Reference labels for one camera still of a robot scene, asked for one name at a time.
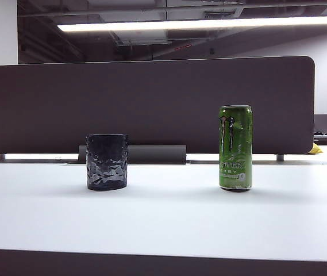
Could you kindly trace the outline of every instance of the green can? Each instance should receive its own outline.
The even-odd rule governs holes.
[[[253,114],[249,105],[220,108],[220,187],[229,191],[251,188]]]

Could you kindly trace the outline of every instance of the can lid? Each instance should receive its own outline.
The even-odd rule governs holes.
[[[222,108],[251,108],[251,105],[225,105]]]

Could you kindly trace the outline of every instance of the yellow object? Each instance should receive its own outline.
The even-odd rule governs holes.
[[[322,152],[322,149],[316,143],[313,143],[313,148],[309,151],[309,154],[321,154]]]

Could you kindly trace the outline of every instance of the partition support leg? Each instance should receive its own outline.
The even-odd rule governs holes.
[[[6,154],[0,154],[0,161],[5,161]]]
[[[284,161],[284,155],[283,154],[277,154],[277,161]]]

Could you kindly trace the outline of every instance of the metal bracket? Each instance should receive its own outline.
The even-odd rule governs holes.
[[[277,161],[284,161],[284,154],[277,154]]]
[[[6,154],[0,154],[0,161],[6,160]]]
[[[79,146],[78,163],[86,162],[86,146]],[[185,145],[129,145],[129,164],[186,164]]]

